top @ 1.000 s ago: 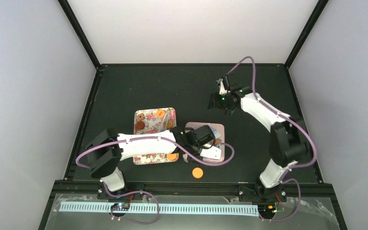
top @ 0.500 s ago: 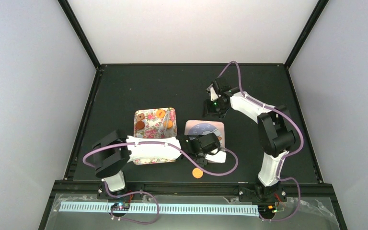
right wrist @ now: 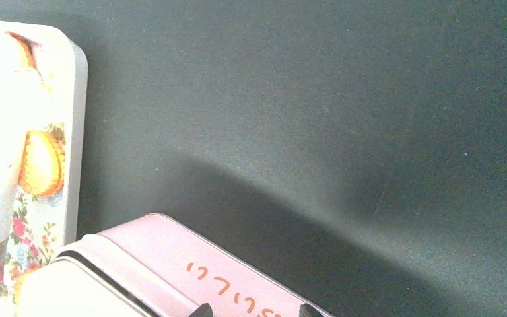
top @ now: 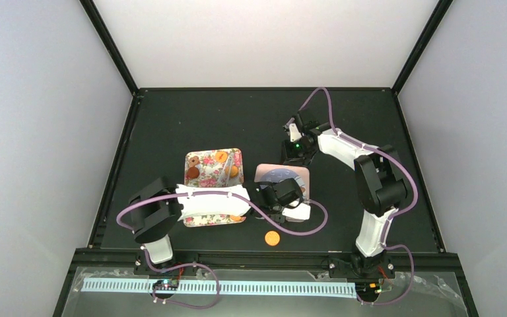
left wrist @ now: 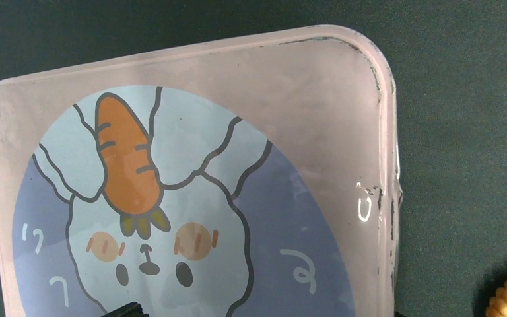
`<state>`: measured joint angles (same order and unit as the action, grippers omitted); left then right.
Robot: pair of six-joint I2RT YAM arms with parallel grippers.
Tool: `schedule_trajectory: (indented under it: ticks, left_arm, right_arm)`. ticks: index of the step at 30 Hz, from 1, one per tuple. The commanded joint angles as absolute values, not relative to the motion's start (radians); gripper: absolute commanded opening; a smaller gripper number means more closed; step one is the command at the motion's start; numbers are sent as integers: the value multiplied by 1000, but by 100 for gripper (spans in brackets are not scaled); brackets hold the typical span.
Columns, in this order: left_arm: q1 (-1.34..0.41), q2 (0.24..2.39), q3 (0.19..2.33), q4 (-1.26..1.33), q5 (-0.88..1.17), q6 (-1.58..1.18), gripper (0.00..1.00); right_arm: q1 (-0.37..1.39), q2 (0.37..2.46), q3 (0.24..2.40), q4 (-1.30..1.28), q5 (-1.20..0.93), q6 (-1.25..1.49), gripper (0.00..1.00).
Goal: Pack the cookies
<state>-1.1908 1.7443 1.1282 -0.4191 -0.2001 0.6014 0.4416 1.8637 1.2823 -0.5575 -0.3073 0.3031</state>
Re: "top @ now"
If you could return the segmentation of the clear plastic tin lid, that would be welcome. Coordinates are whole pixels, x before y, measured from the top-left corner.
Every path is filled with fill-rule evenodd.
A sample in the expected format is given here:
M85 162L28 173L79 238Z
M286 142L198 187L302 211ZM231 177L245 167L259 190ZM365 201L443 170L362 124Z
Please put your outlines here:
M310 198L310 172L303 166L259 164L254 182L259 184L263 206L272 213L300 209Z

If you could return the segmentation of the floral cookie tray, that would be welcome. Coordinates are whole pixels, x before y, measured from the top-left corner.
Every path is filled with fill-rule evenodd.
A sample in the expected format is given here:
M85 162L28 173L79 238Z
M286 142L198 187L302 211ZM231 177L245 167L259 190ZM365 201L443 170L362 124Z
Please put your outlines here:
M218 185L218 178L222 170L224 163L219 163L215 160L214 155L217 151L226 151L231 154L234 159L234 165L232 167L231 178L228 182L228 186L235 186L244 182L244 169L242 166L242 152L238 148L229 149L215 149L206 151L194 151L190 152L185 156L185 177L184 184L186 186L198 187L198 188L215 188L220 187ZM187 179L186 172L189 168L188 158L197 155L201 163L196 167L200 169L201 175L196 179ZM234 216L227 214L218 215L202 215L196 217L185 217L184 225L186 227L206 227L212 225L233 225L236 223L242 223L246 220L244 216Z

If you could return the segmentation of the metal tongs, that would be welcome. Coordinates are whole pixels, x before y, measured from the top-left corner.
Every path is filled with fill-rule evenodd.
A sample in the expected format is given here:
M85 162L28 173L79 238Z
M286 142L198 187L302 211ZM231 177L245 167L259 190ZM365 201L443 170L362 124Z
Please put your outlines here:
M228 182L231 178L233 165L234 165L233 156L231 154L229 154L224 165L222 166L222 170L221 170L219 178L218 178L218 185L220 187L227 187L228 186Z

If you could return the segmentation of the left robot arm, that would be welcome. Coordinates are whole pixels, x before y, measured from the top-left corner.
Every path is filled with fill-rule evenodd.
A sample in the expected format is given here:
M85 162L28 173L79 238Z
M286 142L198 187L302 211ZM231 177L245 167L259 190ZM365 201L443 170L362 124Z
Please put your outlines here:
M168 234L177 222L218 214L243 217L252 210L261 210L261 216L268 219L276 215L276 222L288 218L305 221L310 217L310 206L294 179L198 188L183 184L168 186L160 178L133 198L117 220L130 217L127 227L133 232L134 241L158 265L174 256Z

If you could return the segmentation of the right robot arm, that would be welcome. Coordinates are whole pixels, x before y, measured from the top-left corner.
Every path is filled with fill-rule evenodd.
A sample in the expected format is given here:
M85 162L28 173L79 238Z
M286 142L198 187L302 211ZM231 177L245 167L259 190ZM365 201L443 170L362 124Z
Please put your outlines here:
M385 254L393 216L410 195L416 194L397 150L391 145L367 145L309 115L295 115L284 130L288 139L282 143L283 164L306 166L316 153L323 153L353 169L364 214L349 265L355 275L369 275Z

